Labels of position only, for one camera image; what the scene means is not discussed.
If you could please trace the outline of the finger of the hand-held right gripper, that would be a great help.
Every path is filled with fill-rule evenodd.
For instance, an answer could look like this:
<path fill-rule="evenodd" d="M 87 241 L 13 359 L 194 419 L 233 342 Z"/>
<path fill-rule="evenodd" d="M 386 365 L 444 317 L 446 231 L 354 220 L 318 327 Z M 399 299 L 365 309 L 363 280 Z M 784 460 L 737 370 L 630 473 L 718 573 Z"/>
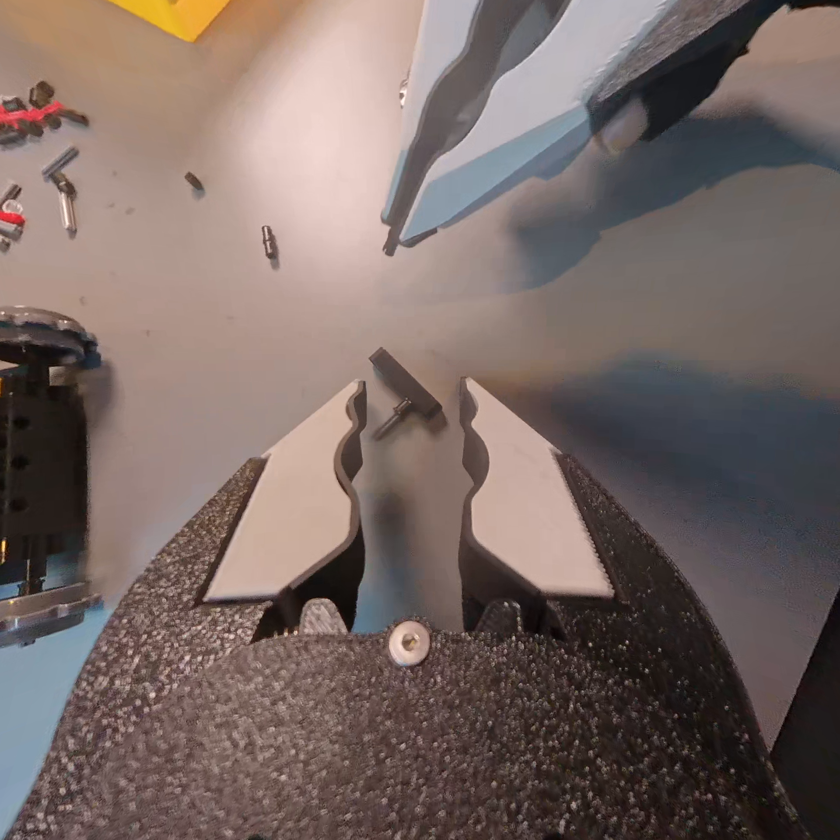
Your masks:
<path fill-rule="evenodd" d="M 594 88 L 667 11 L 659 1 L 488 3 L 489 191 L 452 224 L 529 178 L 539 157 L 577 154 L 592 136 Z"/>
<path fill-rule="evenodd" d="M 425 2 L 382 222 L 413 247 L 489 191 L 489 3 Z"/>

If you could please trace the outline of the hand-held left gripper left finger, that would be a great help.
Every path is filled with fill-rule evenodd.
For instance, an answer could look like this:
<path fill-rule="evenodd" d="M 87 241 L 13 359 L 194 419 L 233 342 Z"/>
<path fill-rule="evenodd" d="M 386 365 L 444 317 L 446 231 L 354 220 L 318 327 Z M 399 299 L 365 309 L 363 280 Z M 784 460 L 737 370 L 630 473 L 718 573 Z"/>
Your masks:
<path fill-rule="evenodd" d="M 354 380 L 259 459 L 196 604 L 267 602 L 262 627 L 293 629 L 310 601 L 330 602 L 346 628 L 364 574 L 361 507 L 366 384 Z"/>

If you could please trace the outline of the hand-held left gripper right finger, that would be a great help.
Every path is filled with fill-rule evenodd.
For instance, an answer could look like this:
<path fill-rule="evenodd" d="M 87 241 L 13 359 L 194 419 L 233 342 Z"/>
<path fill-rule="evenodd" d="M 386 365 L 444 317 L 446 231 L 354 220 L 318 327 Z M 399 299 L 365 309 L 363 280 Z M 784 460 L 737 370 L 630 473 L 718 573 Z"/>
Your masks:
<path fill-rule="evenodd" d="M 501 602 L 531 632 L 549 630 L 553 603 L 614 606 L 616 579 L 570 458 L 474 378 L 461 379 L 458 399 L 471 482 L 458 546 L 465 630 Z"/>

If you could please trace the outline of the grey axle pin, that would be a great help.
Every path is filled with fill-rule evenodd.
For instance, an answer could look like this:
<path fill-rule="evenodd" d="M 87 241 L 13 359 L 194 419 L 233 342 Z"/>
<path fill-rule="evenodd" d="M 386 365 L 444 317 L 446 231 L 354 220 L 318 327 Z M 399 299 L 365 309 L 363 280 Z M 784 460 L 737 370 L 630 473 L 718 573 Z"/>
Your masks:
<path fill-rule="evenodd" d="M 396 426 L 398 426 L 413 410 L 413 405 L 410 400 L 403 399 L 397 404 L 392 411 L 392 414 L 379 426 L 372 435 L 375 441 L 382 440 L 388 435 Z"/>

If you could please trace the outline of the black brick beam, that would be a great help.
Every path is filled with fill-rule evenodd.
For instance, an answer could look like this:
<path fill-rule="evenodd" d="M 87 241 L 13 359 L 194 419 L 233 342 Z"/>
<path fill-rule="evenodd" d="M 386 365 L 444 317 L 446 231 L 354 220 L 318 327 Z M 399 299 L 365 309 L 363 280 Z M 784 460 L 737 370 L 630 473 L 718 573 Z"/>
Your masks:
<path fill-rule="evenodd" d="M 394 409 L 396 416 L 417 413 L 426 419 L 440 414 L 441 403 L 389 351 L 379 348 L 369 361 L 383 382 L 400 397 Z"/>

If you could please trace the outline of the pale grey desk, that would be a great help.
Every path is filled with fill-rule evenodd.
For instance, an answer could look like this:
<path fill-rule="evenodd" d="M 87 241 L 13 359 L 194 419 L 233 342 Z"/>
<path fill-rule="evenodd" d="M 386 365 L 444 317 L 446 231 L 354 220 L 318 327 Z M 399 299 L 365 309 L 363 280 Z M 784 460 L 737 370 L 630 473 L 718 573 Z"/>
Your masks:
<path fill-rule="evenodd" d="M 469 375 L 662 544 L 775 740 L 838 587 L 838 10 L 772 17 L 655 142 L 590 146 L 387 257 L 422 9 L 232 2 L 190 44 L 110 2 L 2 2 L 2 94 L 46 80 L 91 121 L 2 151 L 27 224 L 1 268 L 3 305 L 100 341 L 91 572 L 114 600 L 352 379 L 380 422 L 385 347 L 446 422 L 364 440 L 360 624 L 459 626 Z M 75 238 L 41 176 L 71 145 Z"/>

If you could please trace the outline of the yellow brick toy truck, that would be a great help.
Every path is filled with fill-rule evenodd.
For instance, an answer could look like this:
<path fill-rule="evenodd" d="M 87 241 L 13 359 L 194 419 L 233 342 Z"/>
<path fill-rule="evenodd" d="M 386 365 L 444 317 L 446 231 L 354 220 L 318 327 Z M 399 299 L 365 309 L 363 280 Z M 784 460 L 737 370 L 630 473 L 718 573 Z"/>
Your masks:
<path fill-rule="evenodd" d="M 1 309 L 1 646 L 28 646 L 102 603 L 87 570 L 96 337 L 64 314 Z"/>

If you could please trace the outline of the yellow storage bin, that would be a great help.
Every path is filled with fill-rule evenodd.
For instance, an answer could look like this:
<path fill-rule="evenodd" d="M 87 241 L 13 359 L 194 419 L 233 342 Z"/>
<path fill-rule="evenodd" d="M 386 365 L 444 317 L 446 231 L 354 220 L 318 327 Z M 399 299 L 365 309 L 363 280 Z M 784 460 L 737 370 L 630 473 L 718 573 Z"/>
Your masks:
<path fill-rule="evenodd" d="M 230 1 L 110 1 L 132 16 L 187 43 L 194 43 Z"/>

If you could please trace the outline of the pile of small brick parts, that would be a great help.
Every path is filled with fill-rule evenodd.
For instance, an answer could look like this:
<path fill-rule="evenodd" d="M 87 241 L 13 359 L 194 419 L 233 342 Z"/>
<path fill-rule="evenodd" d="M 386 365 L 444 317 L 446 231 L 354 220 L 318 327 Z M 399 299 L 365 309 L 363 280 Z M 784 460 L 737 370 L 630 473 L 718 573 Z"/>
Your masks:
<path fill-rule="evenodd" d="M 65 124 L 73 124 L 87 129 L 91 122 L 86 113 L 69 108 L 61 102 L 56 97 L 54 87 L 46 80 L 36 82 L 29 89 L 27 99 L 2 96 L 2 151 L 15 150 L 24 147 L 30 141 L 41 140 L 47 132 L 56 132 Z M 68 176 L 67 167 L 78 158 L 79 154 L 80 151 L 75 145 L 71 145 L 60 152 L 56 158 L 43 166 L 41 176 L 44 182 L 51 184 L 56 189 L 52 176 L 58 172 L 64 172 Z M 6 254 L 19 241 L 25 231 L 27 218 L 24 207 L 20 202 L 22 192 L 23 187 L 15 181 L 6 184 L 1 192 L 2 254 Z"/>

